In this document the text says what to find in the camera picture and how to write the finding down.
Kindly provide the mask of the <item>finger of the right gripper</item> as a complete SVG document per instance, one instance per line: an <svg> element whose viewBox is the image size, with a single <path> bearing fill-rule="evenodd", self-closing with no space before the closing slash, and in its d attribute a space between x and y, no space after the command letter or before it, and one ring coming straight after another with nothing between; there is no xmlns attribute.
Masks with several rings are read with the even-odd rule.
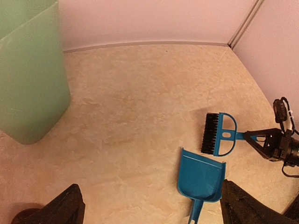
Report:
<svg viewBox="0 0 299 224"><path fill-rule="evenodd" d="M271 158L271 148L269 148L265 143L262 145L259 144L256 140L251 137L245 139L247 143L249 143L263 158L270 159Z"/></svg>
<svg viewBox="0 0 299 224"><path fill-rule="evenodd" d="M255 131L246 131L244 133L244 139L252 139L252 136L264 136L264 137L270 137L275 135L280 135L281 130L278 128L270 128L270 129L263 129L263 130L255 130Z"/></svg>

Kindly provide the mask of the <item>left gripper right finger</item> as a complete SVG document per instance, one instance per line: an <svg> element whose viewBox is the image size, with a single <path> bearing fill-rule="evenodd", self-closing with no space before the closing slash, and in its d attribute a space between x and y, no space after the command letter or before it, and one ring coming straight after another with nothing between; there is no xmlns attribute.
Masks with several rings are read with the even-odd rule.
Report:
<svg viewBox="0 0 299 224"><path fill-rule="evenodd" d="M265 206L233 181L222 184L221 212L225 224L297 224L299 199L284 214Z"/></svg>

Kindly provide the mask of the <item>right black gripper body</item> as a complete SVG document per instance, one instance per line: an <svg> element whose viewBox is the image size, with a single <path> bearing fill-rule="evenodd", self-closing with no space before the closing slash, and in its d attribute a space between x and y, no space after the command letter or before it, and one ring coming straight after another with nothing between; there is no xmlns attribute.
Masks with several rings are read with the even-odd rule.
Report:
<svg viewBox="0 0 299 224"><path fill-rule="evenodd" d="M270 161L287 161L290 157L291 136L292 131L289 129L285 133L280 129L271 130L269 142L267 143L270 149Z"/></svg>

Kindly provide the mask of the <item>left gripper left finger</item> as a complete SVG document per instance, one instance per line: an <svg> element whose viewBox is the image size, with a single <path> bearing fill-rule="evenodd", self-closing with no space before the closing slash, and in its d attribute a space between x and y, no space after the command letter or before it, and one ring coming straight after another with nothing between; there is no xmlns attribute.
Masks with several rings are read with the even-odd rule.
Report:
<svg viewBox="0 0 299 224"><path fill-rule="evenodd" d="M41 210L21 221L22 224L82 224L85 203L80 188L72 184Z"/></svg>

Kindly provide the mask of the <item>blue hand brush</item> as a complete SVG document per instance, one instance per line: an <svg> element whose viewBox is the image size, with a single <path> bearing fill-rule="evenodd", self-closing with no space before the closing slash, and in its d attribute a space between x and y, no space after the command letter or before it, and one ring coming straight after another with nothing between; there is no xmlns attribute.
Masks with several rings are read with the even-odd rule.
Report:
<svg viewBox="0 0 299 224"><path fill-rule="evenodd" d="M225 117L228 117L233 121L235 126L233 130L223 128ZM237 122L232 115L224 112L207 113L201 144L201 153L210 154L216 157L224 157L230 154L235 148L236 141L244 140L244 133L238 132L237 128ZM224 154L220 154L222 140L233 142L231 149Z"/></svg>

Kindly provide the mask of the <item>blue plastic dustpan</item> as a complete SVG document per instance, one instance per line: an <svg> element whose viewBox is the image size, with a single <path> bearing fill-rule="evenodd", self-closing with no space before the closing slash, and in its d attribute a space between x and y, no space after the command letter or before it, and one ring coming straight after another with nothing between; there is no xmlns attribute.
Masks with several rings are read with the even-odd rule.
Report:
<svg viewBox="0 0 299 224"><path fill-rule="evenodd" d="M221 199L226 166L225 162L218 162L182 149L178 191L181 195L192 199L188 223L198 222L204 203L215 203Z"/></svg>

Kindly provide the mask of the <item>teal plastic waste bin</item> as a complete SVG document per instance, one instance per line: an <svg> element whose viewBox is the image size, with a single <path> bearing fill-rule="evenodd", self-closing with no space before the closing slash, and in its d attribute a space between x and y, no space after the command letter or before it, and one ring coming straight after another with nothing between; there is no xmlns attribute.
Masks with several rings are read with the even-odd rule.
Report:
<svg viewBox="0 0 299 224"><path fill-rule="evenodd" d="M21 144L34 144L70 102L58 1L1 1L1 130Z"/></svg>

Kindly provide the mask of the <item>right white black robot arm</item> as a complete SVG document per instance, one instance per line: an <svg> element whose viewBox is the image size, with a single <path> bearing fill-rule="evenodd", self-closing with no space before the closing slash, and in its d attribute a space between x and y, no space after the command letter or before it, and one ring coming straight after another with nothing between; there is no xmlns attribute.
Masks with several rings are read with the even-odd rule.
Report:
<svg viewBox="0 0 299 224"><path fill-rule="evenodd" d="M290 130L285 133L278 128L246 131L244 139L271 162L282 161L283 167L299 165L299 141L292 137Z"/></svg>

